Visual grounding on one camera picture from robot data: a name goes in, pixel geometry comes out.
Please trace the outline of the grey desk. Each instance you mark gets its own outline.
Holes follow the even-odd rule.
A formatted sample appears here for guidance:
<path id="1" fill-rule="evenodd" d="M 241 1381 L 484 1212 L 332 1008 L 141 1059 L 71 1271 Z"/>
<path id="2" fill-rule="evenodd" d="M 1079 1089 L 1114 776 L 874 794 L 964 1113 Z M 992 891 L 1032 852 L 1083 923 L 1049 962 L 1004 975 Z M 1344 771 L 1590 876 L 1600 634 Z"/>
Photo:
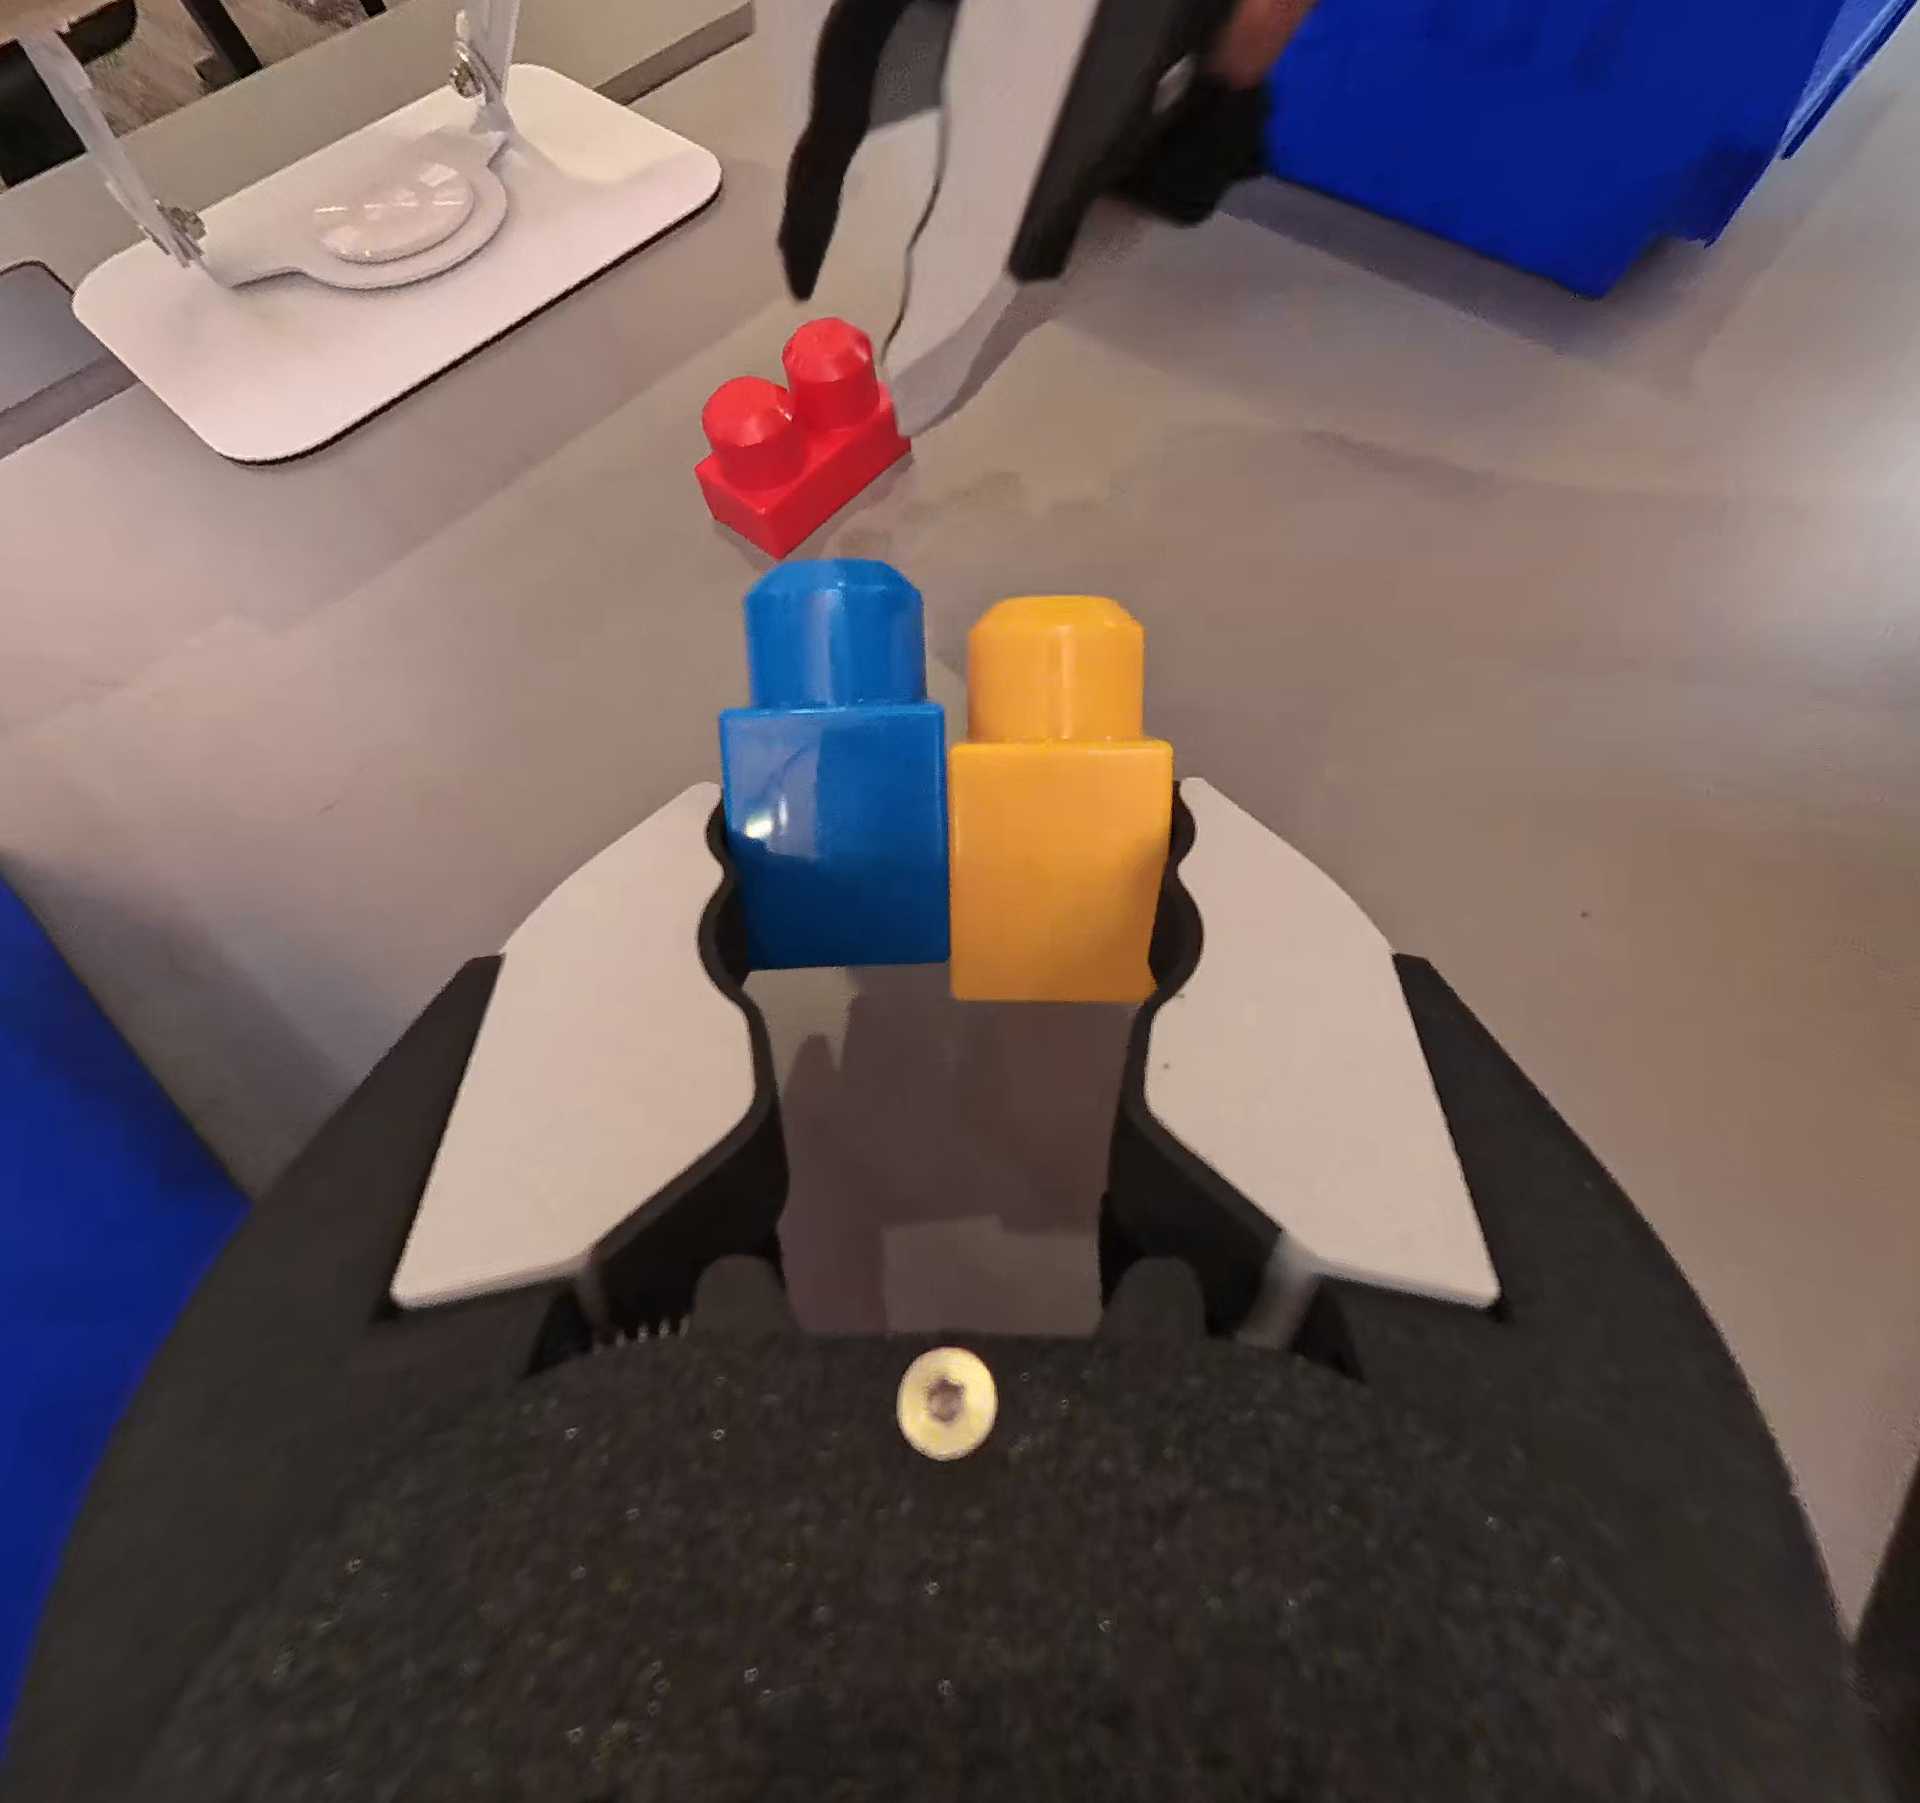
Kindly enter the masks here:
<path id="1" fill-rule="evenodd" d="M 150 391 L 2 455 L 2 874 L 263 1189 L 469 956 L 716 771 L 707 394 L 800 323 L 749 0 L 527 0 L 725 165 L 286 469 Z M 1714 1312 L 1858 1624 L 1916 1458 L 1916 40 L 1585 303 L 1283 184 L 1114 224 L 828 534 L 1092 591 L 1147 727 L 1432 959 Z"/>

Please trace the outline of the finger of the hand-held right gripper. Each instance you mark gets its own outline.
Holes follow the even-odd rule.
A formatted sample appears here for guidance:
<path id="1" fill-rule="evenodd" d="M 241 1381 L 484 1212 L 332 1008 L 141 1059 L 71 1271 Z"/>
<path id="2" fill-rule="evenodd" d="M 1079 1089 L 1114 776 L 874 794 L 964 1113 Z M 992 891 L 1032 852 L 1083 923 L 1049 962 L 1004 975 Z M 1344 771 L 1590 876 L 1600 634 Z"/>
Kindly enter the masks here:
<path id="1" fill-rule="evenodd" d="M 1020 238 L 1099 2 L 956 0 L 888 369 L 971 369 L 1017 300 Z"/>
<path id="2" fill-rule="evenodd" d="M 851 151 L 876 129 L 888 129 L 940 105 L 943 67 L 949 53 L 950 16 L 956 0 L 912 0 L 888 19 L 871 69 L 865 120 L 854 125 Z M 812 300 L 833 244 L 851 162 L 837 177 L 819 177 L 803 148 L 812 131 L 818 53 L 833 0 L 779 0 L 779 69 L 783 199 L 782 199 L 782 271 L 795 300 Z"/>

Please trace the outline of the red two-stud block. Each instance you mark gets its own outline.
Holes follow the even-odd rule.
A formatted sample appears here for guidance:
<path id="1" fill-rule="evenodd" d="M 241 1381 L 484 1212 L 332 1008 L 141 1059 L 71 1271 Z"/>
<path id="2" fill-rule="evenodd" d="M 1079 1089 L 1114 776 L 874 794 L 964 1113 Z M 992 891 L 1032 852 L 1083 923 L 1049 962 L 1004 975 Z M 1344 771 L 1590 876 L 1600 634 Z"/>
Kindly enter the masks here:
<path id="1" fill-rule="evenodd" d="M 795 329 L 783 379 L 736 376 L 703 405 L 698 487 L 712 521 L 782 561 L 910 455 L 871 338 L 834 315 Z"/>

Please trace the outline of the blue single-stud block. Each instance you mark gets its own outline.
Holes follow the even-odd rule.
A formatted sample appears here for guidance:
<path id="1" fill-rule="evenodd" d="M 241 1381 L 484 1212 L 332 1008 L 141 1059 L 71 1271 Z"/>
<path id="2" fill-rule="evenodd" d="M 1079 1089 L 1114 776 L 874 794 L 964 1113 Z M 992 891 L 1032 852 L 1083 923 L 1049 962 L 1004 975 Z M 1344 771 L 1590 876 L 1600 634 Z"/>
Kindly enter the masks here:
<path id="1" fill-rule="evenodd" d="M 946 962 L 949 730 L 919 587 L 804 561 L 769 570 L 743 616 L 752 700 L 718 715 L 718 761 L 752 967 Z"/>

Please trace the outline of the white folding stand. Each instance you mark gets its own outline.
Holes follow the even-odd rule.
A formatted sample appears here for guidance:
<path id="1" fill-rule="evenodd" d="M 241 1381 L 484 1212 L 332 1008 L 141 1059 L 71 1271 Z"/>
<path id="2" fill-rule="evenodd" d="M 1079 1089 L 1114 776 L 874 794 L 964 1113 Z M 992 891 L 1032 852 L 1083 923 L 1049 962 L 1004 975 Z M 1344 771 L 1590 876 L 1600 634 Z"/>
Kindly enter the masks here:
<path id="1" fill-rule="evenodd" d="M 165 202 L 60 31 L 19 41 L 132 247 L 71 315 L 210 451 L 284 464 L 652 247 L 722 165 L 608 95 L 515 61 L 521 0 L 463 0 L 447 86 L 201 210 Z"/>

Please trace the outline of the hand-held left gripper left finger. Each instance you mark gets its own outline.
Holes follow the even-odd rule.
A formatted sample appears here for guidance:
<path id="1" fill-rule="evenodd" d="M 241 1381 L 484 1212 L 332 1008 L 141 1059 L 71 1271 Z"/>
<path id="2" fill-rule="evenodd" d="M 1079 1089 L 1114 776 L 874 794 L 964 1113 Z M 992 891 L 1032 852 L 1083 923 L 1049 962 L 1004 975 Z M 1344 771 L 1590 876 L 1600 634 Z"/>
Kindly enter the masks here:
<path id="1" fill-rule="evenodd" d="M 786 1156 L 718 783 L 575 867 L 503 943 L 390 1300 L 590 1288 L 645 1333 L 779 1262 Z"/>

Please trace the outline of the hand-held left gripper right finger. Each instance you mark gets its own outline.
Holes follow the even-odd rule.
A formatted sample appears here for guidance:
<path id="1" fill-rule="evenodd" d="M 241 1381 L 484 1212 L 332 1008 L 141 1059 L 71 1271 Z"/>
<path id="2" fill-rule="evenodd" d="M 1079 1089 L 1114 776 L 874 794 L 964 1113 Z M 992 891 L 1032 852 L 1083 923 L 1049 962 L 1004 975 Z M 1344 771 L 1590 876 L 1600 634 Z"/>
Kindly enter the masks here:
<path id="1" fill-rule="evenodd" d="M 1208 1333 L 1329 1288 L 1493 1312 L 1499 1278 L 1390 938 L 1214 783 L 1175 791 L 1104 1189 L 1104 1303 L 1183 1262 Z"/>

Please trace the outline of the blue plastic bin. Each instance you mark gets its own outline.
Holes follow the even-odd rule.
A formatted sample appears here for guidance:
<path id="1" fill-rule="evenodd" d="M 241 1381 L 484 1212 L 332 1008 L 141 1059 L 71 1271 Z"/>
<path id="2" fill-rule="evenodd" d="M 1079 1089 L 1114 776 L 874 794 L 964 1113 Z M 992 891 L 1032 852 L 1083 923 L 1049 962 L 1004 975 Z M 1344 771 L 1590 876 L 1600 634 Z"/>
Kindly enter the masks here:
<path id="1" fill-rule="evenodd" d="M 1916 0 L 1325 0 L 1265 168 L 1572 289 L 1712 244 Z"/>
<path id="2" fill-rule="evenodd" d="M 108 1440 L 247 1206 L 2 888 L 2 1723 Z"/>

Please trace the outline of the orange single-stud block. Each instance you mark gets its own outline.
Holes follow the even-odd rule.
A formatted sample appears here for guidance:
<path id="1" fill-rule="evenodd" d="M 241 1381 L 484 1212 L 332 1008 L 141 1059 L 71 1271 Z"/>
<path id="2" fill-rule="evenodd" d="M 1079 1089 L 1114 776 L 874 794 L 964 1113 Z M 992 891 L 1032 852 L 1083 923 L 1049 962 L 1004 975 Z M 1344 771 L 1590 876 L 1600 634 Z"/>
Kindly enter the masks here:
<path id="1" fill-rule="evenodd" d="M 956 1001 L 1138 1005 L 1173 837 L 1144 631 L 1110 597 L 1010 597 L 968 631 L 949 752 Z"/>

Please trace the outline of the person's dark sweatshirt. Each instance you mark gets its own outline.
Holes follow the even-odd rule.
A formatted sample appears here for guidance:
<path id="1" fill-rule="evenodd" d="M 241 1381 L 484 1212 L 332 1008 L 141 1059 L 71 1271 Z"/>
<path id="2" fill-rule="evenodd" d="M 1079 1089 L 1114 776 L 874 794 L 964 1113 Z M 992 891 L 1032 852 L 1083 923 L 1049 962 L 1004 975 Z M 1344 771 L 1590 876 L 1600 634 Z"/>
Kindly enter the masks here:
<path id="1" fill-rule="evenodd" d="M 1916 1799 L 1916 1530 L 1893 1533 L 1855 1636 L 1855 1670 L 1893 1799 Z"/>

